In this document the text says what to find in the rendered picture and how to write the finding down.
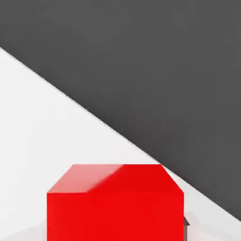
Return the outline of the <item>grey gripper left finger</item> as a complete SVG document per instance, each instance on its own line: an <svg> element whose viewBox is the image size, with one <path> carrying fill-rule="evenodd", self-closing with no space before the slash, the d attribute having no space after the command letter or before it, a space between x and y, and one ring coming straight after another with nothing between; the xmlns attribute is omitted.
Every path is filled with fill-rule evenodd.
<svg viewBox="0 0 241 241"><path fill-rule="evenodd" d="M40 224L21 231L20 241L47 241L46 224Z"/></svg>

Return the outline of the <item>small red cube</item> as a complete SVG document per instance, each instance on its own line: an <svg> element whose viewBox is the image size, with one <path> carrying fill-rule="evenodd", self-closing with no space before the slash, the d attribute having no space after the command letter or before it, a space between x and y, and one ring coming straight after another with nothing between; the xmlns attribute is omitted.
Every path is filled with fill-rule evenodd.
<svg viewBox="0 0 241 241"><path fill-rule="evenodd" d="M47 241L184 241L184 193L160 164L75 164L47 192Z"/></svg>

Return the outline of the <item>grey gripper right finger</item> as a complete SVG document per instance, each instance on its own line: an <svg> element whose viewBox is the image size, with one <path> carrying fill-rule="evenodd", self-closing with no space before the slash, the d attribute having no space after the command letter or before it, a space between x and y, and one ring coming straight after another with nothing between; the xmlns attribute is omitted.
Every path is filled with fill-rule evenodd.
<svg viewBox="0 0 241 241"><path fill-rule="evenodd" d="M213 241L196 216L185 216L184 241Z"/></svg>

